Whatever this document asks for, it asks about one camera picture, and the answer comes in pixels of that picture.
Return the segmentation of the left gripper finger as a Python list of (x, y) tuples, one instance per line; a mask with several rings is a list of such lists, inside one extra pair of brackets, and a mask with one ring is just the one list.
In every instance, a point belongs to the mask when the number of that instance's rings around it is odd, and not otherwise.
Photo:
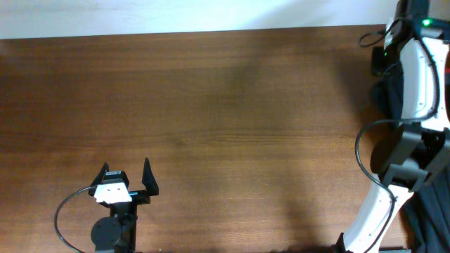
[(159, 186), (155, 180), (150, 166), (150, 161), (146, 157), (143, 165), (142, 184), (150, 196), (159, 195)]
[(91, 186), (97, 186), (98, 184), (100, 184), (103, 181), (104, 176), (106, 175), (106, 173), (109, 172), (109, 165), (107, 162), (105, 162), (103, 164), (103, 166), (101, 167), (100, 172), (98, 173), (98, 175), (95, 177), (95, 179), (92, 181)]

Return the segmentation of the black leggings red waistband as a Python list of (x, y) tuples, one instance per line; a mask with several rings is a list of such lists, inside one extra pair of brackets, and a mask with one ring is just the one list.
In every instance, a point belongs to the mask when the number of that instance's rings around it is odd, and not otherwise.
[[(399, 119), (404, 82), (401, 63), (388, 63), (384, 70), (373, 63), (373, 71), (381, 80), (371, 89), (371, 98), (386, 118)], [(449, 168), (415, 193), (403, 206), (403, 213), (413, 233), (414, 252), (449, 253)]]

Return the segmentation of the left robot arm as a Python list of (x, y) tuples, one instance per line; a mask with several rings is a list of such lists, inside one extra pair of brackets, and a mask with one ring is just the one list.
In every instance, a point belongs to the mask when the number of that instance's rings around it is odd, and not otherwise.
[(104, 164), (91, 183), (88, 194), (109, 210), (109, 215), (99, 219), (91, 229), (91, 241), (96, 252), (135, 252), (137, 209), (150, 204), (150, 198), (159, 194), (150, 161), (144, 160), (141, 180), (143, 190), (129, 190), (125, 171), (111, 171)]

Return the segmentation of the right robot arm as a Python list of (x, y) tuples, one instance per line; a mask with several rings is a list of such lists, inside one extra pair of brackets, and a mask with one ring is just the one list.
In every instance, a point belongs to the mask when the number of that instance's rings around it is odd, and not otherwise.
[[(380, 252), (380, 243), (401, 208), (449, 165), (445, 101), (449, 22), (396, 18), (382, 37), (382, 56), (390, 63), (386, 70), (401, 70), (401, 112), (398, 118), (371, 122), (356, 137), (356, 162), (371, 187), (356, 220), (340, 234), (333, 252)], [(396, 129), (374, 147), (366, 167), (360, 156), (361, 138), (384, 123)]]

